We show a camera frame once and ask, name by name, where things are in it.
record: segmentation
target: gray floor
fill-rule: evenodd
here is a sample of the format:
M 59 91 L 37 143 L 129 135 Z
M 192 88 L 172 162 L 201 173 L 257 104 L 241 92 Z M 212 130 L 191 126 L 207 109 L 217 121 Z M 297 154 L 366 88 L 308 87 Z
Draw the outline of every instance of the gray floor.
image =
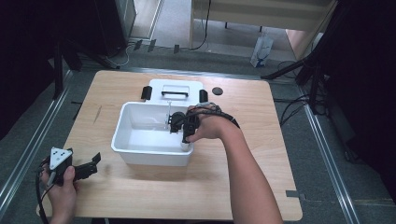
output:
M 163 8 L 167 8 L 167 3 L 172 4 L 175 1 L 165 0 Z M 159 21 L 161 21 L 162 16 L 164 16 L 163 11 L 160 14 Z M 230 30 L 224 30 L 223 24 L 220 22 L 210 21 L 209 24 L 211 24 L 210 29 L 216 30 L 218 34 L 212 35 L 214 33 L 208 33 L 207 44 L 205 44 L 207 48 L 202 49 L 201 52 L 184 50 L 174 54 L 173 49 L 168 48 L 156 48 L 152 52 L 148 52 L 147 46 L 142 46 L 139 50 L 129 48 L 130 61 L 122 66 L 121 70 L 136 71 L 137 68 L 147 68 L 140 69 L 140 71 L 162 69 L 156 70 L 156 72 L 167 73 L 172 72 L 169 70 L 177 70 L 186 71 L 186 75 L 189 74 L 188 71 L 191 71 L 191 73 L 205 72 L 207 76 L 229 74 L 226 77 L 259 79 L 260 75 L 275 72 L 279 65 L 279 67 L 287 65 L 287 63 L 281 63 L 282 61 L 293 59 L 290 44 L 285 38 L 286 34 L 284 34 L 284 31 L 269 29 L 269 35 L 273 36 L 276 41 L 274 50 L 271 51 L 271 60 L 268 61 L 266 67 L 254 68 L 249 63 L 251 52 L 248 53 L 248 50 L 237 52 L 240 50 L 240 46 L 253 50 L 257 36 L 260 35 L 256 34 L 255 27 L 229 24 L 229 27 L 238 29 L 238 32 L 234 30 L 229 32 Z M 157 39 L 158 46 L 164 47 L 165 42 L 170 42 L 170 40 L 174 44 L 185 41 L 184 38 L 177 39 L 178 35 L 168 35 L 166 32 L 162 32 L 163 35 L 159 35 L 157 31 L 169 30 L 162 27 L 159 23 L 156 29 L 158 30 L 154 31 L 153 36 Z M 246 37 L 244 43 L 250 43 L 248 46 L 244 46 L 244 44 L 239 42 L 241 36 L 239 34 L 242 33 Z M 208 52 L 208 49 L 214 49 L 212 47 L 213 43 L 218 43 L 216 47 L 225 47 L 225 50 L 221 51 L 221 48 L 219 48 L 216 49 L 218 50 L 217 53 Z M 227 53 L 228 46 L 230 48 L 237 46 L 238 48 L 232 50 L 232 53 Z M 70 89 L 65 96 L 62 107 L 46 136 L 39 143 L 38 151 L 36 155 L 33 155 L 32 165 L 16 191 L 3 219 L 0 220 L 1 223 L 39 222 L 35 214 L 35 167 L 48 155 L 51 147 L 63 146 L 73 126 L 73 117 L 78 112 L 78 105 L 71 104 L 71 102 L 83 102 L 94 74 L 98 70 L 103 69 L 100 65 L 84 56 L 81 56 L 81 59 L 83 60 L 83 68 L 80 72 L 73 72 L 69 84 Z M 111 60 L 116 63 L 125 63 L 127 58 L 125 54 L 121 53 L 119 56 L 111 58 Z M 292 78 L 281 77 L 271 81 L 270 86 L 274 98 L 295 99 L 301 95 L 299 87 L 294 84 Z M 28 146 L 36 127 L 50 106 L 52 93 L 53 86 L 49 86 L 20 118 L 9 135 L 0 141 L 0 153 L 4 166 L 0 171 L 0 183 L 2 185 L 6 182 L 7 177 L 11 175 L 15 164 L 26 149 L 26 146 Z M 276 111 L 279 117 L 286 105 L 284 103 L 276 103 Z M 318 120 L 361 223 L 396 223 L 396 206 L 391 201 L 378 174 L 362 162 L 352 164 L 346 161 L 344 146 L 337 138 L 331 120 L 321 116 L 318 116 Z M 296 223 L 347 223 L 306 113 L 302 110 L 292 117 L 282 126 L 282 133 L 289 153 L 290 166 L 297 190 L 301 195 L 301 206 L 304 214 L 303 219 Z M 75 223 L 90 222 L 89 218 L 76 218 L 75 220 Z

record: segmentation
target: white container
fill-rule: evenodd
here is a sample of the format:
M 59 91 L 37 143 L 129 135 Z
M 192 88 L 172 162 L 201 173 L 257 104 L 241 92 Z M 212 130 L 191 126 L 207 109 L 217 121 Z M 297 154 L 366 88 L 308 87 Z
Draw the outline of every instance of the white container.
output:
M 199 90 L 203 85 L 195 81 L 153 79 L 150 86 L 153 88 L 150 101 L 128 102 L 122 106 L 111 147 L 120 153 L 126 163 L 186 166 L 194 146 L 189 144 L 187 149 L 183 149 L 183 130 L 170 133 L 166 124 L 167 118 L 168 114 L 172 115 L 177 111 L 186 113 L 189 105 L 198 104 Z M 188 91 L 189 96 L 160 94 L 164 89 L 182 89 L 183 92 Z

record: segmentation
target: cable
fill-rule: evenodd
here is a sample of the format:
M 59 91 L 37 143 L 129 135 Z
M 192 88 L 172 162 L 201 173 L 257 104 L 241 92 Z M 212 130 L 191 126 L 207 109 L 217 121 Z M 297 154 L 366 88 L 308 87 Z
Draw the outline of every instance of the cable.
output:
M 125 54 L 126 54 L 126 56 L 127 56 L 127 61 L 126 61 L 126 63 L 114 63 L 114 62 L 111 61 L 107 56 L 106 56 L 106 59 L 107 59 L 109 62 L 111 62 L 112 64 L 116 65 L 116 66 L 124 66 L 125 64 L 127 64 L 127 63 L 129 62 L 128 48 L 130 48 L 131 46 L 133 46 L 133 45 L 130 45 L 130 46 L 128 46 L 128 47 L 125 49 Z
M 284 61 L 284 62 L 279 63 L 279 64 L 277 65 L 277 71 L 280 71 L 279 66 L 280 66 L 282 63 L 295 63 L 295 61 Z M 293 74 L 294 74 L 294 77 L 289 77 L 289 76 L 287 76 L 286 74 L 284 74 L 283 76 L 284 76 L 284 77 L 288 77 L 288 78 L 296 78 L 296 77 L 297 77 L 297 74 L 295 73 L 294 70 L 293 70 L 292 72 L 293 72 Z
M 197 50 L 199 49 L 206 41 L 206 37 L 207 37 L 207 21 L 209 20 L 209 11 L 210 11 L 210 5 L 212 4 L 212 0 L 209 0 L 209 7 L 207 8 L 207 15 L 206 15 L 206 24 L 205 24 L 205 38 L 204 41 L 202 42 L 202 44 L 200 46 L 198 46 L 195 49 L 189 49 L 189 50 Z
M 41 198 L 40 195 L 40 176 L 41 172 L 44 171 L 44 164 L 48 163 L 50 161 L 50 157 L 47 157 L 44 159 L 40 165 L 38 166 L 37 173 L 35 175 L 35 196 L 37 197 L 37 203 L 39 207 L 38 214 L 40 215 L 41 220 L 43 221 L 44 224 L 49 224 L 49 221 L 47 220 L 46 212 L 44 211 L 44 206 L 43 206 L 43 198 L 45 194 L 43 195 L 43 198 Z

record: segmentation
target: aluminum rail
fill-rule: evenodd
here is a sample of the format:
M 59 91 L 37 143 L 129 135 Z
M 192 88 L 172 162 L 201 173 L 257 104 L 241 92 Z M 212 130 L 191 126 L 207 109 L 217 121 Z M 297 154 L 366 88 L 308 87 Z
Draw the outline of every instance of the aluminum rail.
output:
M 302 95 L 306 94 L 306 91 L 300 88 Z M 361 223 L 358 214 L 355 210 L 355 206 L 349 196 L 347 186 L 338 171 L 337 165 L 335 163 L 334 157 L 332 156 L 332 151 L 327 143 L 326 137 L 320 127 L 318 118 L 313 114 L 309 105 L 304 106 L 305 113 L 308 117 L 309 123 L 311 125 L 314 136 L 317 139 L 318 147 L 320 153 L 323 157 L 323 161 L 326 165 L 327 171 L 332 181 L 332 186 L 334 187 L 335 194 L 337 195 L 338 202 L 341 205 L 346 222 L 348 224 L 359 224 Z

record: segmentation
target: finger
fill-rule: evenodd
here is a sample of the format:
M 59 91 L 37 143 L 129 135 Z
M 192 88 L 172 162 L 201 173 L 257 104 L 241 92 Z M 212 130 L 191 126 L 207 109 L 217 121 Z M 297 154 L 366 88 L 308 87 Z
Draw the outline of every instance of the finger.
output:
M 195 134 L 187 136 L 186 140 L 188 142 L 194 143 L 194 142 L 200 140 L 201 138 L 202 138 L 202 135 L 201 135 L 201 132 L 199 132 L 199 129 L 198 129 Z
M 41 172 L 41 176 L 40 176 L 40 179 L 43 183 L 47 183 L 49 181 L 50 176 L 48 169 L 49 167 L 47 164 L 43 166 L 43 171 Z
M 67 167 L 66 171 L 64 172 L 64 187 L 70 188 L 73 186 L 73 180 L 75 177 L 75 168 L 74 166 Z

